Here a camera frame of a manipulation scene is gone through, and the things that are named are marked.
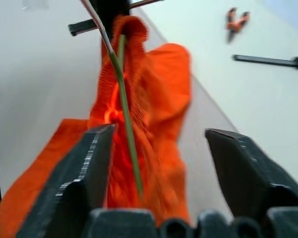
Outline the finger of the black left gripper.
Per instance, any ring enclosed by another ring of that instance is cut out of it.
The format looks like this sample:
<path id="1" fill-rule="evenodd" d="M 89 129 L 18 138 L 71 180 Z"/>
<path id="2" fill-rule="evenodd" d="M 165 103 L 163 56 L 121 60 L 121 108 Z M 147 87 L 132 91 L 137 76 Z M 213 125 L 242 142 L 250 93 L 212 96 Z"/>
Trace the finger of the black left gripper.
<path id="1" fill-rule="evenodd" d="M 99 17 L 110 40 L 113 38 L 113 21 L 116 15 L 116 0 L 99 0 Z"/>
<path id="2" fill-rule="evenodd" d="M 129 16 L 130 15 L 130 0 L 117 0 L 117 15 Z"/>

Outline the orange shorts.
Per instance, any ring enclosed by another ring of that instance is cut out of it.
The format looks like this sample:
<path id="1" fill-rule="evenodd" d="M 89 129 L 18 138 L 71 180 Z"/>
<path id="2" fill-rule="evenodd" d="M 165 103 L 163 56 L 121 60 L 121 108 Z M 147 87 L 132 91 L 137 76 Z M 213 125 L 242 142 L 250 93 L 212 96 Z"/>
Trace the orange shorts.
<path id="1" fill-rule="evenodd" d="M 146 209 L 154 227 L 168 219 L 189 221 L 185 166 L 177 139 L 191 100 L 190 56 L 177 44 L 167 43 L 146 52 L 147 29 L 135 16 L 114 20 L 112 47 L 118 51 L 125 35 L 124 82 L 135 138 L 143 193 L 138 196 L 125 131 L 116 72 L 106 53 L 98 78 L 97 97 L 89 118 L 64 119 L 30 167 L 12 184 L 0 203 L 0 238 L 16 238 L 39 193 L 58 162 L 88 130 L 113 124 L 111 163 L 104 204 L 99 209 Z M 103 232 L 88 214 L 82 238 L 108 238 L 134 222 L 122 216 Z"/>

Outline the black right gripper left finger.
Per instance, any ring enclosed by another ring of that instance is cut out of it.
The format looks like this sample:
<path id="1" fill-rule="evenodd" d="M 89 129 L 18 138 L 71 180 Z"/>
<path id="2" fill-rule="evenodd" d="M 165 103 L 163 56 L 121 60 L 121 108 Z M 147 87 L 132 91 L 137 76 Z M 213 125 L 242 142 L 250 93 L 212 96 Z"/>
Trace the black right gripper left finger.
<path id="1" fill-rule="evenodd" d="M 115 126 L 84 133 L 57 163 L 16 238 L 82 238 L 88 214 L 104 204 Z"/>

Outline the black caliper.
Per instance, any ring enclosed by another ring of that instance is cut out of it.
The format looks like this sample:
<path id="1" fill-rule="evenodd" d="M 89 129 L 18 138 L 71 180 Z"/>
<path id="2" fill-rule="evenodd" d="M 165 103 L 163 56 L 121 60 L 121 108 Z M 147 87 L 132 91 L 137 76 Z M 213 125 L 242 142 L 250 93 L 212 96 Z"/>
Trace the black caliper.
<path id="1" fill-rule="evenodd" d="M 232 59 L 235 61 L 241 61 L 241 62 L 291 67 L 298 70 L 298 57 L 295 57 L 292 60 L 285 60 L 285 59 L 272 59 L 272 58 L 263 58 L 263 57 L 254 57 L 254 56 L 244 56 L 244 55 L 232 55 Z"/>

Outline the orange and black pliers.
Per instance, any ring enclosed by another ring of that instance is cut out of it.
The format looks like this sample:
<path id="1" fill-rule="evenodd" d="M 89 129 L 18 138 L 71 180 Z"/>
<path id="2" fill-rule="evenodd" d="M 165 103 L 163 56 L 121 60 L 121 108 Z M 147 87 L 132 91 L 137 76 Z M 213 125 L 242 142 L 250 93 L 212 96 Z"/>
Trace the orange and black pliers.
<path id="1" fill-rule="evenodd" d="M 230 43 L 234 36 L 241 31 L 249 20 L 250 12 L 244 12 L 241 17 L 236 20 L 236 7 L 232 7 L 226 14 L 226 29 L 228 31 L 227 42 Z"/>

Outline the green wire hanger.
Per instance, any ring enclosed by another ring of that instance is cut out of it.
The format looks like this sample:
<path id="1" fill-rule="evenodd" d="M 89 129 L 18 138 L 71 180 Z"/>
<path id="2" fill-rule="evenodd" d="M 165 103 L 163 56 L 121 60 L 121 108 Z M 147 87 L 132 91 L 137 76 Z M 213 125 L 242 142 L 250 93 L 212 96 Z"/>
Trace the green wire hanger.
<path id="1" fill-rule="evenodd" d="M 126 37 L 125 35 L 121 35 L 119 38 L 119 44 L 118 44 L 118 51 L 114 52 L 109 37 L 106 33 L 106 29 L 99 17 L 99 15 L 96 13 L 95 9 L 92 7 L 92 4 L 89 0 L 80 0 L 89 15 L 91 16 L 93 22 L 96 24 L 97 28 L 100 31 L 101 38 L 105 44 L 105 48 L 107 50 L 107 53 L 109 55 L 110 61 L 113 65 L 113 68 L 116 71 L 117 74 L 117 82 L 119 86 L 119 95 L 120 95 L 120 102 L 121 102 L 121 108 L 124 116 L 125 121 L 125 131 L 126 131 L 126 138 L 128 142 L 129 147 L 129 154 L 132 160 L 133 165 L 133 173 L 134 178 L 137 186 L 137 193 L 138 196 L 141 196 L 143 193 L 143 184 L 141 179 L 141 171 L 139 167 L 138 162 L 138 156 L 136 151 L 136 145 L 135 145 L 135 139 L 133 134 L 133 127 L 129 112 L 129 106 L 128 106 L 128 99 L 126 94 L 126 88 L 125 88 L 125 82 L 124 82 L 124 74 L 123 74 L 123 66 L 124 66 L 124 52 L 125 52 L 125 42 Z"/>

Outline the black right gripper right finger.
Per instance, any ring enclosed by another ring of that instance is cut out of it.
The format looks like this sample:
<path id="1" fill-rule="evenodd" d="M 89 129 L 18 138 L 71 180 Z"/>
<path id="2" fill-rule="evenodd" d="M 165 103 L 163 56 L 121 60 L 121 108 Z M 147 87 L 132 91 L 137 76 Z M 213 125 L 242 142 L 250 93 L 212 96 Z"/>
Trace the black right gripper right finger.
<path id="1" fill-rule="evenodd" d="M 270 208 L 298 207 L 298 183 L 248 136 L 206 129 L 224 198 L 235 217 L 262 221 Z"/>

